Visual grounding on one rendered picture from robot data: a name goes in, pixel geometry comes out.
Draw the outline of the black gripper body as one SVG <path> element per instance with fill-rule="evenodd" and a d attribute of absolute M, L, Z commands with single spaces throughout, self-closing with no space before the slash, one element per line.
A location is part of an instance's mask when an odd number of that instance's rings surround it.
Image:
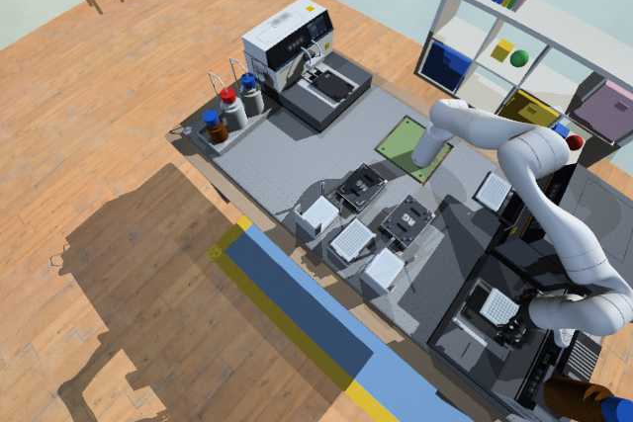
<path fill-rule="evenodd" d="M 533 328 L 533 329 L 541 329 L 538 326 L 536 326 L 534 324 L 534 322 L 532 321 L 530 315 L 529 315 L 529 304 L 530 302 L 535 298 L 534 297 L 529 297 L 527 298 L 523 304 L 518 308 L 518 311 L 521 310 L 521 315 L 518 319 L 516 319 L 516 322 L 519 326 L 525 325 L 525 329 L 527 328 Z M 517 311 L 517 312 L 518 312 Z"/>

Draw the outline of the red bottle cap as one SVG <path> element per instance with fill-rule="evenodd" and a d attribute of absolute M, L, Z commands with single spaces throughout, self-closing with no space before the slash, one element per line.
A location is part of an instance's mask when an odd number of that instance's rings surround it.
<path fill-rule="evenodd" d="M 227 93 L 226 93 L 226 90 L 227 90 Z M 226 88 L 226 90 L 223 89 L 221 91 L 221 93 L 220 93 L 221 98 L 222 98 L 224 103 L 231 103 L 231 102 L 233 102 L 235 100 L 234 91 L 231 88 Z"/>

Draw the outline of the brown bottle body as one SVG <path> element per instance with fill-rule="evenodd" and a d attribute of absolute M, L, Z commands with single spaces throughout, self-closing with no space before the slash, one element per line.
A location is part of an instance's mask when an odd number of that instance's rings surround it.
<path fill-rule="evenodd" d="M 543 395 L 554 413 L 578 422 L 596 422 L 588 410 L 588 399 L 595 391 L 614 394 L 605 386 L 581 380 L 554 376 L 544 385 Z"/>

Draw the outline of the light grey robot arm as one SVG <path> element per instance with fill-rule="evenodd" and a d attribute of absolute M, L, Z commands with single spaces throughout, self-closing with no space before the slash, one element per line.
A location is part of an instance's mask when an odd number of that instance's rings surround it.
<path fill-rule="evenodd" d="M 534 324 L 553 330 L 556 345 L 567 348 L 576 329 L 609 336 L 632 321 L 633 290 L 608 263 L 592 231 L 547 199 L 535 182 L 567 164 L 568 143 L 547 127 L 470 109 L 463 100 L 437 100 L 429 116 L 411 154 L 414 164 L 430 166 L 455 135 L 477 148 L 497 150 L 503 174 L 546 232 L 570 279 L 593 285 L 594 292 L 585 298 L 535 297 L 529 304 Z"/>

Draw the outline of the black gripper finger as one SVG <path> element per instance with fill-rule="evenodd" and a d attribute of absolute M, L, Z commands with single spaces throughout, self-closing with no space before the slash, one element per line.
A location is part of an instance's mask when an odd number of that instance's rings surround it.
<path fill-rule="evenodd" d="M 538 289 L 525 289 L 523 295 L 512 297 L 511 300 L 516 304 L 522 304 L 527 298 L 531 296 L 543 296 L 544 294 Z"/>
<path fill-rule="evenodd" d="M 498 324 L 497 329 L 501 331 L 501 334 L 505 336 L 508 340 L 523 340 L 525 336 L 523 335 L 523 331 L 525 329 L 525 325 L 518 326 L 517 323 L 513 322 L 521 316 L 521 311 L 518 311 L 507 324 Z M 509 326 L 513 326 L 511 329 Z M 517 328 L 517 329 L 516 329 Z M 509 335 L 509 336 L 508 336 Z"/>

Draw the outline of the brown glass bottle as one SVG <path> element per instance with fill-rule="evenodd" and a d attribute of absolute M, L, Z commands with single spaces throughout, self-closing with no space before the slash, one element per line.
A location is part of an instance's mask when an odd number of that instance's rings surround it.
<path fill-rule="evenodd" d="M 208 132 L 209 132 L 209 134 L 210 134 L 210 136 L 212 138 L 212 140 L 215 143 L 223 143 L 228 138 L 228 133 L 227 133 L 226 127 L 225 127 L 225 125 L 224 125 L 222 120 L 220 120 L 220 122 L 221 122 L 221 127 L 219 129 L 217 129 L 217 130 L 211 130 L 211 129 L 209 129 L 208 126 L 206 126 L 206 128 L 207 128 L 207 130 L 208 130 Z"/>

